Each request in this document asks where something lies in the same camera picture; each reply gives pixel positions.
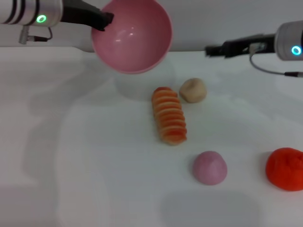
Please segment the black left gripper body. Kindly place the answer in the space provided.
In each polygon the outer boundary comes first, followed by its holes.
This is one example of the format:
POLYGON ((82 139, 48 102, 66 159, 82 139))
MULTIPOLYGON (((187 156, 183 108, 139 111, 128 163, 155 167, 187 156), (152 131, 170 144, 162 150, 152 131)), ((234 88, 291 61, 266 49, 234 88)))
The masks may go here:
POLYGON ((63 0, 61 22, 104 28, 104 18, 100 9, 82 0, 63 0))

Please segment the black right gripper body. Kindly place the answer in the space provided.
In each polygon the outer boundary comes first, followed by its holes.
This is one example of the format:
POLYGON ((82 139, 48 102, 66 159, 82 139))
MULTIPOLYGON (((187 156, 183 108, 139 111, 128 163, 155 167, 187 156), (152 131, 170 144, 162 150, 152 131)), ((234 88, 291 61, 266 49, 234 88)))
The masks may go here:
POLYGON ((255 53, 275 53, 274 44, 274 34, 252 35, 224 42, 222 53, 225 58, 248 55, 250 49, 255 50, 255 53))

